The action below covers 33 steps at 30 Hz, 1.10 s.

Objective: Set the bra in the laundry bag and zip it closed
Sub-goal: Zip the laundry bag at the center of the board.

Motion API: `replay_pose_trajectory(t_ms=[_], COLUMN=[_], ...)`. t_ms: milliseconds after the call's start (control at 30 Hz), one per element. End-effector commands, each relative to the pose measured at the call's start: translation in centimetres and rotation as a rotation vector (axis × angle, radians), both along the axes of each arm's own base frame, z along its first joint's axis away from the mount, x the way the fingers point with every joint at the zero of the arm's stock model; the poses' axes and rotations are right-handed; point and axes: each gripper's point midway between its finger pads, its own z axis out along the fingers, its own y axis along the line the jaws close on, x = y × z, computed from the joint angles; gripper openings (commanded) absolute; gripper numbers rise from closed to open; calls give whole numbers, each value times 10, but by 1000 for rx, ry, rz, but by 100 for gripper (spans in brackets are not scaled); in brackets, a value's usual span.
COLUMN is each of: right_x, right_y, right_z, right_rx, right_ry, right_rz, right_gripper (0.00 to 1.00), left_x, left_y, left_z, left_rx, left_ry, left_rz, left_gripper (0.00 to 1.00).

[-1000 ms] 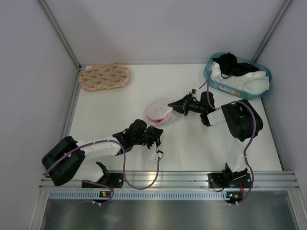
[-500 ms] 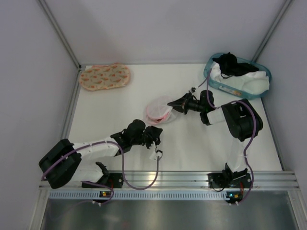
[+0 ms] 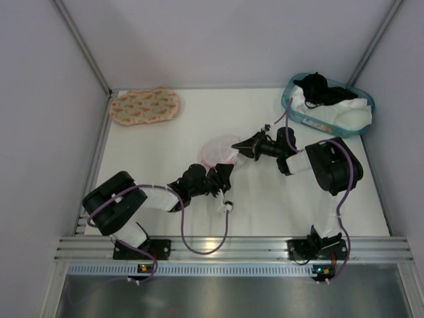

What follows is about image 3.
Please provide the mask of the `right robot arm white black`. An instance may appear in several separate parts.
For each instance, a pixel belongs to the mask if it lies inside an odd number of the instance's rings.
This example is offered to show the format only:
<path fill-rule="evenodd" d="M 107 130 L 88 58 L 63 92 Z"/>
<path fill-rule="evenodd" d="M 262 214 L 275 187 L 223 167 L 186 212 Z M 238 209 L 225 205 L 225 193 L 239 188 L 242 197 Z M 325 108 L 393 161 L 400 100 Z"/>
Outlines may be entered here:
<path fill-rule="evenodd" d="M 276 140 L 261 130 L 231 148 L 255 161 L 262 155 L 275 158 L 280 173 L 285 176 L 311 170 L 323 190 L 311 234 L 322 239 L 340 236 L 343 233 L 341 205 L 363 178 L 362 165 L 340 137 L 322 140 L 301 150 L 295 147 L 295 142 L 294 130 L 282 127 L 277 131 Z"/>

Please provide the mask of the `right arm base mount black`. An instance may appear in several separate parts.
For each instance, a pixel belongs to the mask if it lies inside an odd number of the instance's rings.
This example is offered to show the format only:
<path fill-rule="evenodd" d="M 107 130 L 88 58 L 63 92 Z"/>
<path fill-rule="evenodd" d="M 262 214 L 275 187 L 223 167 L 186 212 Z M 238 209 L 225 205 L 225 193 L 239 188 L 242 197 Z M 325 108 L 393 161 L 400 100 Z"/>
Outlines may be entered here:
<path fill-rule="evenodd" d="M 305 238 L 293 238 L 287 246 L 289 259 L 299 265 L 306 265 L 312 260 L 344 260 L 348 252 L 342 233 L 321 237 L 313 225 Z"/>

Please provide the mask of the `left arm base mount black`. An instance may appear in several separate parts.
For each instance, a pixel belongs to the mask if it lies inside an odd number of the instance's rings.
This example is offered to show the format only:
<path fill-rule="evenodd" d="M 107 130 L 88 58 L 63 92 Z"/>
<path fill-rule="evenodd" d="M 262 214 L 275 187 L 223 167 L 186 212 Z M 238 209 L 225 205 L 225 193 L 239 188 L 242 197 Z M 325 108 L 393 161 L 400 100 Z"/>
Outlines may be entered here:
<path fill-rule="evenodd" d="M 150 260 L 147 255 L 138 250 L 151 255 L 155 260 L 167 260 L 171 251 L 171 240 L 169 239 L 148 238 L 138 248 L 120 240 L 116 240 L 114 245 L 113 260 Z"/>

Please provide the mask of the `pink floral mesh laundry bag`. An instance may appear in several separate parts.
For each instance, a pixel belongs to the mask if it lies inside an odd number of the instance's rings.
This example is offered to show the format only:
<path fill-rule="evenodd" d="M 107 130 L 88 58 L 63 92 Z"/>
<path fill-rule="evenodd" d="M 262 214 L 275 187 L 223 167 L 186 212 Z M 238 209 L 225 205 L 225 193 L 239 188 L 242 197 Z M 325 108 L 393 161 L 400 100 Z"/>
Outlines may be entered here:
<path fill-rule="evenodd" d="M 174 119 L 180 107 L 180 97 L 172 89 L 130 90 L 111 102 L 109 116 L 122 126 L 147 125 Z"/>

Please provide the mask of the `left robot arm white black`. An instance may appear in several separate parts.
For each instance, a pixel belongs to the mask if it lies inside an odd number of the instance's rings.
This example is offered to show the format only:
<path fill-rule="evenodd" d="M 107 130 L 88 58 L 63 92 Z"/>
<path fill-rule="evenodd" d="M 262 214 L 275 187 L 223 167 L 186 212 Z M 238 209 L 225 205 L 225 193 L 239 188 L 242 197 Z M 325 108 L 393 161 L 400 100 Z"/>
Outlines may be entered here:
<path fill-rule="evenodd" d="M 231 189 L 230 176 L 234 167 L 234 164 L 217 164 L 207 170 L 201 164 L 192 164 L 180 178 L 165 186 L 137 185 L 128 172 L 118 172 L 82 199 L 81 204 L 88 213 L 87 225 L 127 247 L 140 249 L 149 236 L 134 219 L 139 209 L 180 212 L 180 232 L 185 247 L 198 255 L 213 254 L 224 245 L 229 233 L 229 214 L 234 203 L 226 200 L 225 194 Z M 200 252 L 190 247 L 185 238 L 185 208 L 194 197 L 209 194 L 221 200 L 219 210 L 225 214 L 225 232 L 217 247 Z"/>

